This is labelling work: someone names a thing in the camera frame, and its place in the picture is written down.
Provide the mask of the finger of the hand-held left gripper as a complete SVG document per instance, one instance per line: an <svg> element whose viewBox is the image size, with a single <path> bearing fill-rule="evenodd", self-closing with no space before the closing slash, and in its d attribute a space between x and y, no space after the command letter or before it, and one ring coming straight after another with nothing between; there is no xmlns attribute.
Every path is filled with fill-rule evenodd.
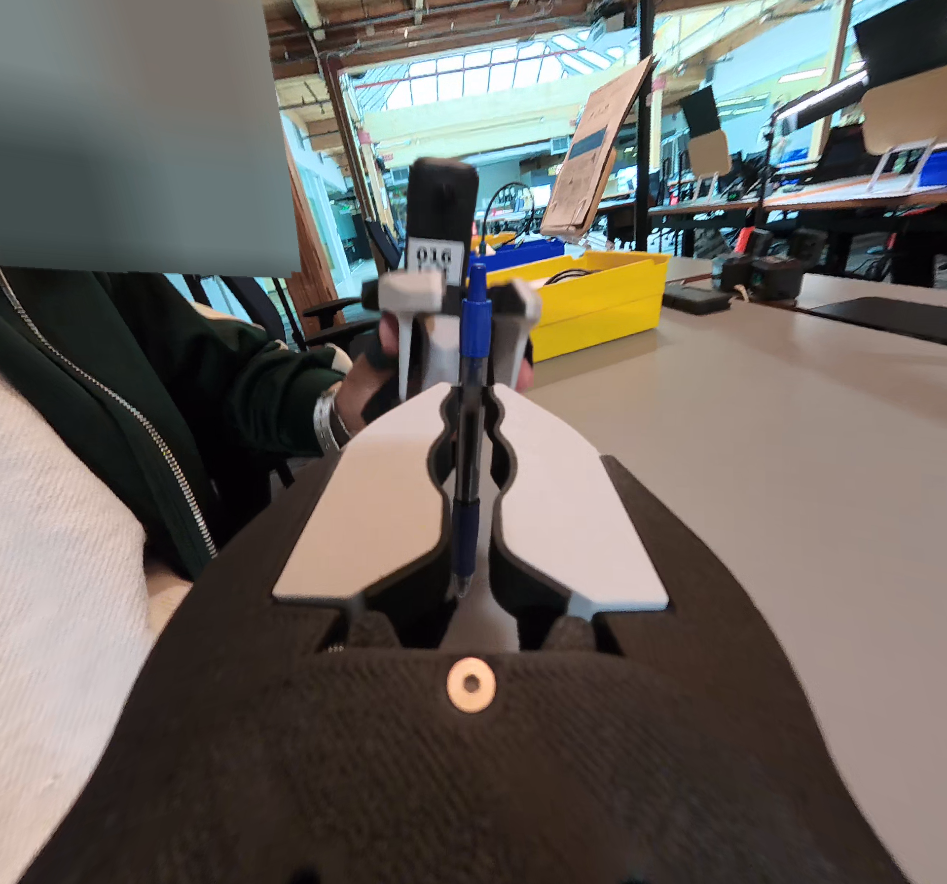
<svg viewBox="0 0 947 884"><path fill-rule="evenodd" d="M381 311L398 326L398 395L408 399L409 366L414 322L417 317L444 312L446 281L441 272L388 272L378 284Z"/></svg>
<svg viewBox="0 0 947 884"><path fill-rule="evenodd" d="M533 374L532 333L542 316L542 300L529 283L514 278L488 289L491 303L490 380L527 389Z"/></svg>

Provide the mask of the blue gel pen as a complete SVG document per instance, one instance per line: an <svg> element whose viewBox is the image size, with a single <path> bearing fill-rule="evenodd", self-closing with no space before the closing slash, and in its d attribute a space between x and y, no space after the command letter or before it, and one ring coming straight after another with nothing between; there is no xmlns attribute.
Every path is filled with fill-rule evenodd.
<svg viewBox="0 0 947 884"><path fill-rule="evenodd" d="M457 598L467 595L476 568L485 422L483 393L491 352L491 322L487 268L477 260L470 267L460 315L456 480L452 508L452 573Z"/></svg>

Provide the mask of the yellow plastic bin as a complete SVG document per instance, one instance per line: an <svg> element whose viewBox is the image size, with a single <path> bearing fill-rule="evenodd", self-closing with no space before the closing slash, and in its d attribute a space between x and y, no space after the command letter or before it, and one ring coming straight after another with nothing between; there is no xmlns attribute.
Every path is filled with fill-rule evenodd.
<svg viewBox="0 0 947 884"><path fill-rule="evenodd" d="M487 285L520 278L539 293L542 316L531 336L538 363L656 328L670 260L667 254L587 251L491 272Z"/></svg>

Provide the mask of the person's left forearm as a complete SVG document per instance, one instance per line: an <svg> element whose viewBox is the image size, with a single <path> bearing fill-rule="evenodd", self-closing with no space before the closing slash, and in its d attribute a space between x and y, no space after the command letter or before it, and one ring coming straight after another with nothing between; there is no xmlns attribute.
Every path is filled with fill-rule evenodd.
<svg viewBox="0 0 947 884"><path fill-rule="evenodd" d="M248 332L220 346L226 362L222 411L230 435L244 447L291 457L324 457L337 442L316 424L347 373L336 346L304 353Z"/></svg>

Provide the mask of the grey desk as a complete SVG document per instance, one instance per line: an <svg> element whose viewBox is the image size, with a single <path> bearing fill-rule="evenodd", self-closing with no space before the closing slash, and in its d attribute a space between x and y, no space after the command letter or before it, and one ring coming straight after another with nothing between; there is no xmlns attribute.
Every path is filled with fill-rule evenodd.
<svg viewBox="0 0 947 884"><path fill-rule="evenodd" d="M945 348L735 305L540 380L735 572L875 831L945 882Z"/></svg>

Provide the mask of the blue plastic bin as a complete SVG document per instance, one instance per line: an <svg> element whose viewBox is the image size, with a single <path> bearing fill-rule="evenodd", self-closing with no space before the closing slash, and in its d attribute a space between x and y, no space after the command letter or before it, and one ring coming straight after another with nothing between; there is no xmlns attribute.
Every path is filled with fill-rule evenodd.
<svg viewBox="0 0 947 884"><path fill-rule="evenodd" d="M498 272L560 258L564 254L565 244L562 240L549 237L527 240L519 245L509 243L500 247L488 246L485 254L485 268L489 273Z"/></svg>

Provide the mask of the silver wristwatch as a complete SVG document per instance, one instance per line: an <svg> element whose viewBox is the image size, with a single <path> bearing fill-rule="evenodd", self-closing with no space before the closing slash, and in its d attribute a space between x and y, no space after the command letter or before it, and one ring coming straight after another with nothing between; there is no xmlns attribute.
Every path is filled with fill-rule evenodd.
<svg viewBox="0 0 947 884"><path fill-rule="evenodd" d="M314 434L323 457L338 454L352 439L336 405L338 389L330 389L317 398L314 405Z"/></svg>

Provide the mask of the cardboard sheet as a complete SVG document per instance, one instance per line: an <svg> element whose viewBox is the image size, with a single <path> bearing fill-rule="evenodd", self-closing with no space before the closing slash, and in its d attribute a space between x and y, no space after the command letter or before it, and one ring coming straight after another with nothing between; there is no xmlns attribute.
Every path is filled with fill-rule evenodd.
<svg viewBox="0 0 947 884"><path fill-rule="evenodd" d="M615 163L619 131L653 64L649 54L589 95L553 184L541 235L577 239L592 226Z"/></svg>

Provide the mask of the black flat box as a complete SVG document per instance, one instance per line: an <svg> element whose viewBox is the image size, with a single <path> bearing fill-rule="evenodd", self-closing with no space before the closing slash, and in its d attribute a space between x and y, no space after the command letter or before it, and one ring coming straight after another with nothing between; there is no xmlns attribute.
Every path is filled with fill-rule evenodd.
<svg viewBox="0 0 947 884"><path fill-rule="evenodd" d="M666 286L662 297L664 308L699 317L727 311L730 305L731 294L693 284Z"/></svg>

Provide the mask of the small stand with tan board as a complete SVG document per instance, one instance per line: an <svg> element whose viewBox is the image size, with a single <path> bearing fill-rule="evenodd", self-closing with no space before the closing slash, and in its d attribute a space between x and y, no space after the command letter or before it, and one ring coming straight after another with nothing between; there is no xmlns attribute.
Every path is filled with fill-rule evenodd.
<svg viewBox="0 0 947 884"><path fill-rule="evenodd" d="M721 120L711 85L695 90L680 101L688 127L687 153L693 175L692 199L718 193L731 168L727 133Z"/></svg>

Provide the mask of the black pole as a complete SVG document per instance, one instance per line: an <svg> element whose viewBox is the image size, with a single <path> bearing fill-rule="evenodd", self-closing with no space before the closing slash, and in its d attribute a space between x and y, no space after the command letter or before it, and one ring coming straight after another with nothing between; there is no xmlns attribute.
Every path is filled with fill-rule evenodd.
<svg viewBox="0 0 947 884"><path fill-rule="evenodd" d="M646 72L637 98L634 250L647 252L650 232L650 166L652 160L652 95L656 0L638 0L639 61Z"/></svg>

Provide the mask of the dark green zip jacket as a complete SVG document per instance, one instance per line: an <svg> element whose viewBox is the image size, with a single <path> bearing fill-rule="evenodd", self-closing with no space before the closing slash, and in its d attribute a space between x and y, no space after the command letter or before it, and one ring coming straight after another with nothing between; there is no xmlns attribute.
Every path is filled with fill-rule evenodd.
<svg viewBox="0 0 947 884"><path fill-rule="evenodd" d="M183 578L268 505L291 456L244 447L222 411L220 346L261 330L207 319L162 274L13 266L1 322L2 375Z"/></svg>

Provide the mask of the cream white shirt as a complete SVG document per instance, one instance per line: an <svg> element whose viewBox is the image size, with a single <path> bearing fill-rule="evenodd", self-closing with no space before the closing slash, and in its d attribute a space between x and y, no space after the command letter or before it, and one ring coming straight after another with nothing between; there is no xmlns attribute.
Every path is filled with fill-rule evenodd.
<svg viewBox="0 0 947 884"><path fill-rule="evenodd" d="M6 379L1 385L1 880L83 791L191 584Z"/></svg>

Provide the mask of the black flat pad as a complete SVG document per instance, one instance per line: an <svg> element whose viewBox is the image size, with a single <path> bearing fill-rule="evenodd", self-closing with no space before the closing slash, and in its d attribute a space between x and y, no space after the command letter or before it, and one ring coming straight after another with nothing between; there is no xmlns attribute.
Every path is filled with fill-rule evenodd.
<svg viewBox="0 0 947 884"><path fill-rule="evenodd" d="M805 313L883 333L946 345L946 307L893 298L862 297L829 303Z"/></svg>

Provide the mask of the large stand with tan board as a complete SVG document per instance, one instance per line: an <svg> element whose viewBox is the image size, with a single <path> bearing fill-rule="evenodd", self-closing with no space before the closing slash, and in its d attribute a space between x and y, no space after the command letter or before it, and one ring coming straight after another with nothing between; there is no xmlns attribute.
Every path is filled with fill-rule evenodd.
<svg viewBox="0 0 947 884"><path fill-rule="evenodd" d="M946 0L905 0L856 24L855 35L868 73L863 138L879 158L868 191L877 189L892 156L919 149L911 191L934 148L945 143Z"/></svg>

